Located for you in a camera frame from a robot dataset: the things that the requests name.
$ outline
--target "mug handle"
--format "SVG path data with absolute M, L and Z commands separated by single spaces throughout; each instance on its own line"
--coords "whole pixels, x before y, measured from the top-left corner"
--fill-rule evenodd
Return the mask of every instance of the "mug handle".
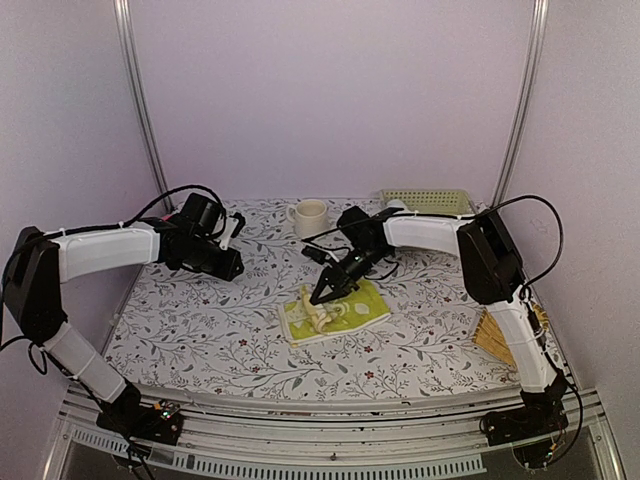
M 296 223 L 295 213 L 296 213 L 296 206 L 295 205 L 287 205 L 286 206 L 285 215 L 287 217 L 287 220 L 289 220 L 291 223 Z

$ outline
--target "vent grille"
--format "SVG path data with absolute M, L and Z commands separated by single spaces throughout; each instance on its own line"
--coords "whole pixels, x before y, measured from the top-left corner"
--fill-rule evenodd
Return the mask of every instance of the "vent grille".
M 121 438 L 78 426 L 74 427 L 73 440 L 114 455 L 125 456 L 127 451 L 127 443 Z M 444 480 L 486 472 L 480 455 L 420 464 L 322 468 L 251 464 L 173 452 L 173 463 L 156 463 L 152 458 L 148 463 L 224 480 Z

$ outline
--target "robotic arm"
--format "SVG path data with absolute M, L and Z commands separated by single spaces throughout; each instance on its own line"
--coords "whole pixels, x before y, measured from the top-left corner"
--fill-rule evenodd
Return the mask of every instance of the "robotic arm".
M 140 404 L 138 389 L 67 322 L 60 284 L 87 273 L 153 262 L 232 280 L 244 268 L 240 253 L 228 244 L 243 226 L 240 215 L 226 218 L 219 204 L 191 194 L 180 212 L 128 228 L 63 234 L 38 242 L 43 232 L 28 227 L 16 244 L 16 251 L 24 251 L 11 263 L 5 280 L 5 303 L 22 333 L 101 400 L 98 426 L 125 438 L 175 445 L 183 422 L 178 407 Z
M 465 288 L 496 319 L 520 374 L 524 407 L 488 413 L 481 428 L 490 445 L 514 442 L 566 428 L 562 396 L 567 382 L 552 363 L 545 332 L 521 295 L 525 277 L 522 258 L 497 211 L 470 219 L 419 216 L 392 200 L 388 208 L 369 217 L 352 207 L 337 222 L 353 249 L 342 260 L 316 247 L 303 254 L 322 271 L 311 303 L 345 297 L 357 281 L 395 247 L 439 250 L 460 257 Z

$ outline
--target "green plastic basket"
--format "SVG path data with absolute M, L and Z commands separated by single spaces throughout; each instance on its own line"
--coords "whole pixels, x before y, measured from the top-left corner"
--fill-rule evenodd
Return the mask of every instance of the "green plastic basket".
M 474 213 L 469 194 L 464 190 L 381 190 L 382 202 L 402 200 L 410 210 L 420 213 L 464 215 Z

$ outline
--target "floral tablecloth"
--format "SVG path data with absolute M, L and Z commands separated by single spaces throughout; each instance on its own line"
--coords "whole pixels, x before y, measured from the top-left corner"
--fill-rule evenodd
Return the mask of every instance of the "floral tablecloth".
M 276 307 L 294 300 L 302 283 L 315 284 L 322 268 L 300 254 L 285 218 L 292 202 L 227 202 L 247 219 L 232 243 L 245 272 L 233 282 L 146 266 L 107 361 L 143 384 L 270 399 L 415 398 L 517 383 L 513 368 L 472 343 L 481 307 L 465 292 L 457 258 L 440 252 L 397 251 L 396 273 L 376 282 L 388 321 L 291 348 Z M 381 208 L 378 200 L 327 203 L 332 221 L 354 204 L 369 213 Z M 378 274 L 387 268 L 382 262 Z

